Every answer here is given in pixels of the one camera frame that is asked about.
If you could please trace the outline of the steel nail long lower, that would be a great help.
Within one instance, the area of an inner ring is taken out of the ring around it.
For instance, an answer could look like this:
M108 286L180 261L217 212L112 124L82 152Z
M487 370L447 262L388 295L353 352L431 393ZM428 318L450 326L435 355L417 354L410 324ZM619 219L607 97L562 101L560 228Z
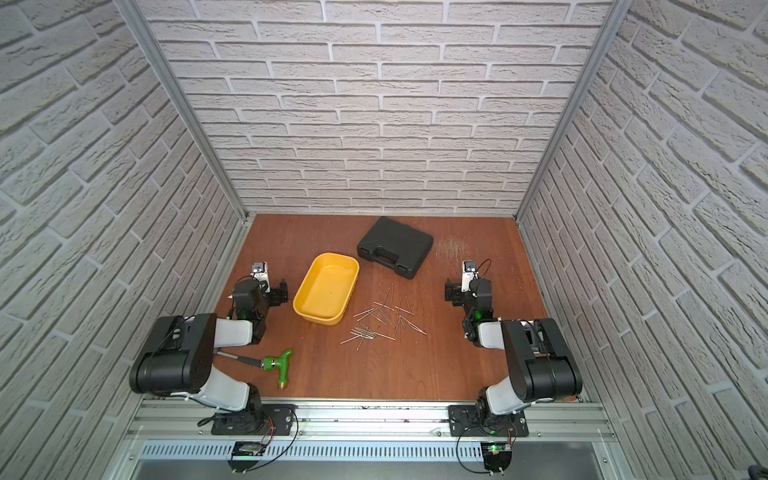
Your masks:
M351 342L351 341L353 341L353 340L357 340L357 339L362 339L362 337L361 337L360 335L355 335L355 336L353 336L353 337L351 337L351 338L349 338L349 339L346 339L346 340L343 340L343 341L341 341L341 342L340 342L340 345L343 345L343 344L349 343L349 342Z

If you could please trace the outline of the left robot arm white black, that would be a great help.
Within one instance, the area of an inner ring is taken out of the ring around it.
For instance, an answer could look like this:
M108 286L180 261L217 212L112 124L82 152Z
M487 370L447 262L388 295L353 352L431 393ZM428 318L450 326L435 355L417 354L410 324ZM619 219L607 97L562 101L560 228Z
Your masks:
M260 343L269 310L288 297L286 282L272 287L266 276L257 274L235 284L228 318L215 313L158 318L130 369L130 389L193 400L222 414L261 418L257 388L214 367L214 356L227 356L227 347Z

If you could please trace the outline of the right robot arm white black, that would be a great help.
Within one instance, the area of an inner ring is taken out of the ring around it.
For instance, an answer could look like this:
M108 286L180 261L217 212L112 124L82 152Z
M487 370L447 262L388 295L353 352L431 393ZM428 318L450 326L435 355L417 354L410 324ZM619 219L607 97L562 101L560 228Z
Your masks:
M492 285L484 278L464 283L448 280L445 300L464 310L462 328L468 341L478 348L504 353L507 376L484 388L476 401L481 422L513 416L537 402L581 393L582 375L554 319L495 317Z

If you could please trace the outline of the steel nail far right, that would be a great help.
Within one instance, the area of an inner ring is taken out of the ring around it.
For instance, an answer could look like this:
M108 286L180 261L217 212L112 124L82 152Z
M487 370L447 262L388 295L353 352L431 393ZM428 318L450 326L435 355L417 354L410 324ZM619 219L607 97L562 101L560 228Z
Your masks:
M421 334L423 334L423 335L425 335L425 336L428 336L428 333L427 333L426 331L424 331L424 330L422 330L420 327L416 326L414 323L412 323L412 322L411 322L410 320L408 320L407 318L405 318L405 317L403 317L403 316L400 316L399 318L400 318L400 320L402 320L402 321L403 321L405 324L407 324L407 325L408 325L408 326L409 326L411 329L413 329L413 330L415 330L415 331L417 331L417 332L419 332L419 333L421 333Z

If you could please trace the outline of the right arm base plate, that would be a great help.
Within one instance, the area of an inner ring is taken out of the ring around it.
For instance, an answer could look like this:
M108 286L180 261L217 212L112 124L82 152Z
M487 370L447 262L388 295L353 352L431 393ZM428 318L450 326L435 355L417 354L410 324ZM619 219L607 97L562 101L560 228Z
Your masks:
M458 436L528 437L523 412L493 415L476 404L453 404L447 407L450 433Z

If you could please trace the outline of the black plastic tool case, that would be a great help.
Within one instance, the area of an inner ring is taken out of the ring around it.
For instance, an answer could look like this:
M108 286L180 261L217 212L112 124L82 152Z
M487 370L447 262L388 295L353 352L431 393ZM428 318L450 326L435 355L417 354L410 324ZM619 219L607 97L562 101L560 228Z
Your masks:
M427 258L434 238L389 217L380 217L357 245L360 258L412 280Z

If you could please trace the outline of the right aluminium corner post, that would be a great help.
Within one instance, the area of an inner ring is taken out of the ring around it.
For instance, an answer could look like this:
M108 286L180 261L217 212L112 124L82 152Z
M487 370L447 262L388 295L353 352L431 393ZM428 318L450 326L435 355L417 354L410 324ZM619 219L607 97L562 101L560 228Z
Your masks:
M546 149L536 171L521 200L517 213L516 223L519 224L526 212L530 209L538 188L543 183L544 174L554 160L560 142L565 138L566 132L575 119L579 108L586 98L590 86L599 71L604 58L618 34L618 31L632 5L632 0L614 1L609 8L606 18L598 31L595 43L589 51L586 61L569 95L565 108L555 126L553 134L547 143Z

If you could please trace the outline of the steel nail bundle nail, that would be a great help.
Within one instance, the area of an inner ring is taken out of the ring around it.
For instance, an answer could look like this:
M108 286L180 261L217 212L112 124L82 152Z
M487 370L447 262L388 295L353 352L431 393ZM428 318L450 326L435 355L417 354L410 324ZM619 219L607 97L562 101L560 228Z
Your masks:
M350 332L354 335L357 335L358 337L366 338L366 339L375 339L377 337L377 333L360 327L355 327L350 330Z

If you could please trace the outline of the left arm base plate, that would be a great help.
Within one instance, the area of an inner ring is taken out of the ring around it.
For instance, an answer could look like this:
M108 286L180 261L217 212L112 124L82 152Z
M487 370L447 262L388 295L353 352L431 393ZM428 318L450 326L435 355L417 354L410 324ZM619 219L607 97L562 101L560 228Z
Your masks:
M295 423L295 404L264 404L234 413L216 413L211 434L219 436L288 436Z

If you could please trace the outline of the aluminium corner post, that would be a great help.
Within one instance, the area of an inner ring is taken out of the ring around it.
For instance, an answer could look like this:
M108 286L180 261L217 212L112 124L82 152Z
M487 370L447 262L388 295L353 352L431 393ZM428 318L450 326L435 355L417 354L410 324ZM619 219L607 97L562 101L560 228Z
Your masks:
M604 58L618 34L618 31L632 5L632 0L614 1L609 8L606 18L598 31L595 43L589 51L586 61L569 95L565 108L555 126L553 134L547 143L546 149L536 171L521 200L517 213L516 223L519 224L526 212L530 209L538 188L543 183L544 174L554 160L560 142L565 138L566 132L575 119L579 108L586 98L590 86L599 71Z
M193 106L187 98L179 79L173 72L169 60L163 53L162 47L152 32L149 22L141 12L138 3L133 0L116 0L115 5L141 47L160 84L166 91L171 104L176 109L193 141L199 148L203 159L236 216L241 222L246 223L249 220L249 213L237 194L232 181L227 175L221 160L217 156Z

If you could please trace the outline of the steel nail centre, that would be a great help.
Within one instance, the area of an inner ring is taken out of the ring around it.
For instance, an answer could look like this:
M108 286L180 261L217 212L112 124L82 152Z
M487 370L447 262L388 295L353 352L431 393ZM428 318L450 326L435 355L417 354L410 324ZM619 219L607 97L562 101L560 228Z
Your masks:
M385 324L389 325L390 327L394 327L391 320L385 315L384 311L381 309L374 309L371 314L375 316L379 321L384 322Z

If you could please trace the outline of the left aluminium corner post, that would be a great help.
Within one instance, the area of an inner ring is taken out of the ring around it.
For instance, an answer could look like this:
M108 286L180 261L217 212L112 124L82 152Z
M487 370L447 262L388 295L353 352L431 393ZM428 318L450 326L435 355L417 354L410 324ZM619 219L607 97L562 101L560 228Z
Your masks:
M236 216L241 222L246 223L249 220L249 213L237 194L232 181L227 175L221 160L217 156L193 106L187 98L179 79L173 72L169 60L163 53L162 47L152 32L149 22L141 12L138 3L133 0L116 0L115 5L141 47L160 84L166 91L171 104L176 109L193 141L199 148L203 159Z

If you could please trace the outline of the aluminium front rail frame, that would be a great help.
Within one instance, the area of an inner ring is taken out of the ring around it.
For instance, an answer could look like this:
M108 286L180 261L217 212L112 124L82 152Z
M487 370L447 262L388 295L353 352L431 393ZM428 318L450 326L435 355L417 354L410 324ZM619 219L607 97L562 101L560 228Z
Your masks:
M509 443L513 457L496 478L626 479L628 462L598 403L541 403L524 413L528 437L453 437L447 407L467 402L362 401L269 398L295 404L288 436L219 436L203 423L205 407L183 400L145 400L115 453L110 479L203 478L220 470L228 478L269 475L309 462L437 463L477 476L482 442ZM265 442L267 464L245 474L228 465L236 442Z

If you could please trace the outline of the yellow plastic storage box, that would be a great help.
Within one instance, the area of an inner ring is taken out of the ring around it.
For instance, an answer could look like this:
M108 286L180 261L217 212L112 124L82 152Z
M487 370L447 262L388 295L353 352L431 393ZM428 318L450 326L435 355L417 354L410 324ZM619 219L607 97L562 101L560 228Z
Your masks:
M312 323L336 325L344 316L359 271L358 261L350 256L318 255L293 299L294 312Z

